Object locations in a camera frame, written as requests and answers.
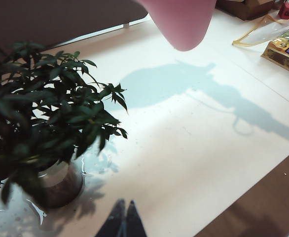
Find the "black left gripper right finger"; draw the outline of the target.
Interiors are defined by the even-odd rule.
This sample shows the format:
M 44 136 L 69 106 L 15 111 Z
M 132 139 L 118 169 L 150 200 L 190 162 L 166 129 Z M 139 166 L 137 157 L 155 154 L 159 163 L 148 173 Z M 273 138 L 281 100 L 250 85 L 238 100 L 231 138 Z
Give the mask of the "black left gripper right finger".
M 128 237 L 147 237 L 136 204 L 133 200 L 130 201 L 127 209 L 126 232 Z

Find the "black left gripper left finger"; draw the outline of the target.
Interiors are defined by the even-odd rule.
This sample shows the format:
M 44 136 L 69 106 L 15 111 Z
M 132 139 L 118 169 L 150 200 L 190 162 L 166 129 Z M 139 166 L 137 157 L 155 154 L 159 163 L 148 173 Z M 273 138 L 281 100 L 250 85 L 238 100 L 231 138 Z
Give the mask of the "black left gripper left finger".
M 107 219 L 99 229 L 96 237 L 124 237 L 125 236 L 125 200 L 118 199 Z

